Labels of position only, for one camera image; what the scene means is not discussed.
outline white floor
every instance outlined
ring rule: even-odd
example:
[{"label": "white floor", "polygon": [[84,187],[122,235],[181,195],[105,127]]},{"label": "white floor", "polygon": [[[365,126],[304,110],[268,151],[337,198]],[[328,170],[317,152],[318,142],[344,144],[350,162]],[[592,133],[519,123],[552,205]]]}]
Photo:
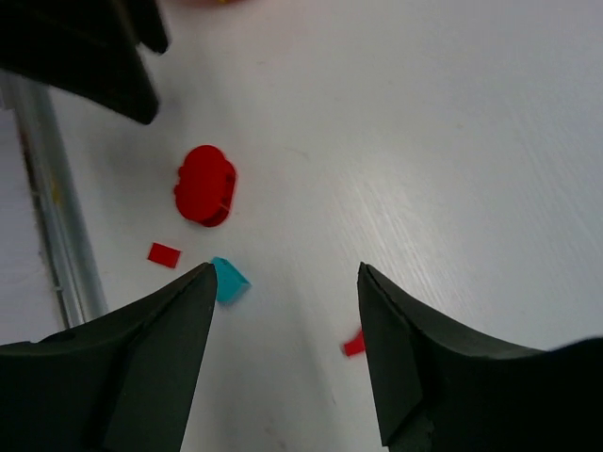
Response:
[{"label": "white floor", "polygon": [[[215,314],[183,451],[381,450],[339,350],[361,260],[502,339],[603,334],[600,2],[196,3],[164,4],[150,126],[52,94],[108,309],[214,255],[253,283]],[[171,194],[204,143],[239,171],[214,230]]]},{"label": "white floor", "polygon": [[0,344],[63,330],[12,112],[0,110]]}]

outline red object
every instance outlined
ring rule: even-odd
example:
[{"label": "red object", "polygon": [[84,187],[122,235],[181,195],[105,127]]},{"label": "red object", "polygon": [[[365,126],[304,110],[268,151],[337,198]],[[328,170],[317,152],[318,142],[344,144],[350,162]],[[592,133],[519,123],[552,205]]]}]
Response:
[{"label": "red object", "polygon": [[169,268],[176,268],[178,265],[178,259],[180,259],[180,250],[166,247],[160,243],[154,243],[149,251],[148,260],[160,264],[162,266],[168,266]]},{"label": "red object", "polygon": [[365,336],[363,335],[362,330],[359,330],[354,338],[345,343],[342,347],[343,352],[348,357],[363,353],[366,349]]},{"label": "red object", "polygon": [[236,170],[215,146],[203,145],[188,153],[178,170],[173,190],[176,207],[190,221],[208,228],[221,224],[230,213]]}]

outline red oval block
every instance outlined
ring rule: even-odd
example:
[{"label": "red oval block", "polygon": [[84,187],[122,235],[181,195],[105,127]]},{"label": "red oval block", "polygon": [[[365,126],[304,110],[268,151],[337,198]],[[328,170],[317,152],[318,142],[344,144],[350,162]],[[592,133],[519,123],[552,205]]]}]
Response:
[{"label": "red oval block", "polygon": [[236,170],[215,146],[203,145],[188,153],[178,170],[180,180],[173,192],[180,214],[211,228],[230,213]]}]

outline red square piece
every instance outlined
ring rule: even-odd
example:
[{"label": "red square piece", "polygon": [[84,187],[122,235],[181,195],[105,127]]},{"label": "red square piece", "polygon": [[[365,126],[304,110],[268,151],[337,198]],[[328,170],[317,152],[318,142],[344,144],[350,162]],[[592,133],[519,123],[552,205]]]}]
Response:
[{"label": "red square piece", "polygon": [[367,347],[365,346],[365,336],[362,333],[362,329],[359,330],[349,342],[345,343],[342,349],[344,354],[348,357],[366,351]]},{"label": "red square piece", "polygon": [[166,247],[160,243],[154,243],[149,251],[148,260],[169,268],[176,268],[178,259],[180,259],[180,250]]}]

